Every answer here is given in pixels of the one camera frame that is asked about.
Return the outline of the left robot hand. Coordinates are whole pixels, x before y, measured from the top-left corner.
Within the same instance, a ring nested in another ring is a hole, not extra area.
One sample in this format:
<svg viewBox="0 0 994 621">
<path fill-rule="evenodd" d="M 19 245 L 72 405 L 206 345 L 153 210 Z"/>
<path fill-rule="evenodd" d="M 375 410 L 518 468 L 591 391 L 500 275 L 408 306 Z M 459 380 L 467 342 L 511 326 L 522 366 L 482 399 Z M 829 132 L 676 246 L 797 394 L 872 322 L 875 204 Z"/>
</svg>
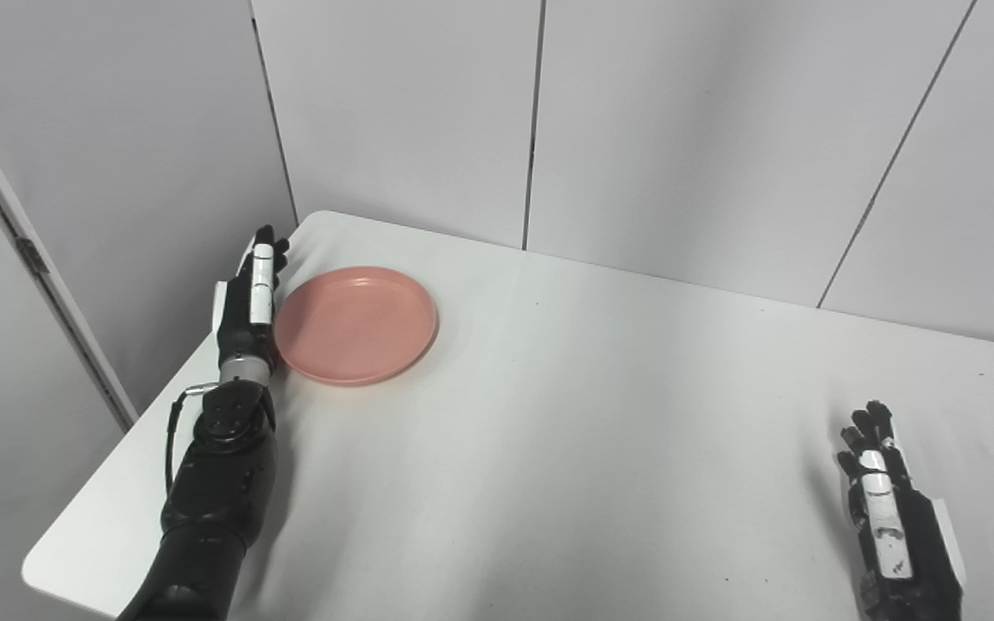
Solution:
<svg viewBox="0 0 994 621">
<path fill-rule="evenodd" d="M 223 295 L 216 299 L 218 365 L 236 358 L 259 358 L 269 368 L 279 365 L 274 341 L 275 292 L 280 272 L 287 267 L 286 237 L 272 225 L 258 228 L 232 279 L 225 280 Z"/>
</svg>

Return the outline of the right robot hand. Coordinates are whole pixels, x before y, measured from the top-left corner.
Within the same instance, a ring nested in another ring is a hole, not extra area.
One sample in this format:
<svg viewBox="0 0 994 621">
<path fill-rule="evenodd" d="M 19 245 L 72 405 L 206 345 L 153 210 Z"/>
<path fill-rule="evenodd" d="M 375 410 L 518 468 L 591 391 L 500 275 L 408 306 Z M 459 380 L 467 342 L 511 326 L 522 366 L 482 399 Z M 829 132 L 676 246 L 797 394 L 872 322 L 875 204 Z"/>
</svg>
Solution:
<svg viewBox="0 0 994 621">
<path fill-rule="evenodd" d="M 840 430 L 837 462 L 864 562 L 859 601 L 869 620 L 961 620 L 966 569 L 946 503 L 915 487 L 878 400 Z"/>
</svg>

